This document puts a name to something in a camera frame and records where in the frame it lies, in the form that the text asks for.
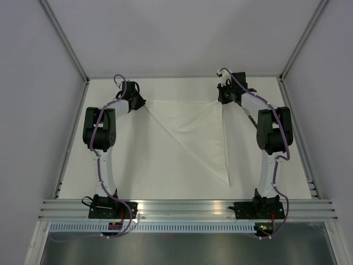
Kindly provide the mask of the black handled steak knife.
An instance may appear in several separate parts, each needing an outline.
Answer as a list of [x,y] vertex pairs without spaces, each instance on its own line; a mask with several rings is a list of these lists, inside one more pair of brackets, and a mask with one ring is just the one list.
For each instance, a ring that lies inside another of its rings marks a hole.
[[258,128],[258,107],[242,107],[254,127]]

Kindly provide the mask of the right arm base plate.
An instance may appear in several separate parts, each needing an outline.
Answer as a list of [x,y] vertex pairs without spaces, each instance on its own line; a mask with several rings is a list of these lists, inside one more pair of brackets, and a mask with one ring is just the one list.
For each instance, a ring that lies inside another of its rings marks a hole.
[[256,195],[250,202],[235,202],[228,207],[235,214],[237,220],[267,220],[284,219],[285,211],[280,196],[272,198]]

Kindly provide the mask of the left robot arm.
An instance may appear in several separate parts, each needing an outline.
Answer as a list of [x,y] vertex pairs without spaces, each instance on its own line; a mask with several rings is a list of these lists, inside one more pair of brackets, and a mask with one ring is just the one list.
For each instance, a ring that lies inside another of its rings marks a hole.
[[107,199],[101,206],[101,212],[109,219],[120,213],[120,204],[116,202],[117,187],[113,177],[113,146],[117,140],[116,121],[133,110],[139,110],[146,104],[140,94],[140,86],[135,81],[122,81],[123,89],[116,97],[101,108],[88,107],[85,111],[83,142],[93,155],[98,184],[95,197]]

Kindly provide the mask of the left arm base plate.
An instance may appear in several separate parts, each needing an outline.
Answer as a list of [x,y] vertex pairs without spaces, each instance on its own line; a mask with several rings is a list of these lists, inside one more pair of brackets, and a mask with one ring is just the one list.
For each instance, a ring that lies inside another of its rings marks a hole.
[[101,197],[97,194],[89,207],[89,219],[135,219],[138,202],[118,202],[110,197]]

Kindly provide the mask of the white cloth napkin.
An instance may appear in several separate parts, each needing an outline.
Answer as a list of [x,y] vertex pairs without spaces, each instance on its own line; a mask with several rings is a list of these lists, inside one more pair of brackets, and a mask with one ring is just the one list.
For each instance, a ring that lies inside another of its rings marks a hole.
[[227,133],[219,102],[151,99],[146,108],[156,122],[213,178],[231,187]]

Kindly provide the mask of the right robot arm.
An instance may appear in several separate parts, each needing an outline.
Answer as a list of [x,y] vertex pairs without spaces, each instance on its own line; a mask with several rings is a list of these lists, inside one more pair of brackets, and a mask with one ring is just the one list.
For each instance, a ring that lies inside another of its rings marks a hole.
[[248,87],[245,72],[232,73],[227,68],[217,71],[218,101],[221,104],[236,103],[246,113],[256,128],[256,142],[261,149],[260,180],[255,189],[252,212],[264,218],[272,211],[271,200],[282,196],[277,188],[277,172],[281,161],[290,159],[289,147],[293,143],[291,111],[288,107],[276,107],[259,93]]

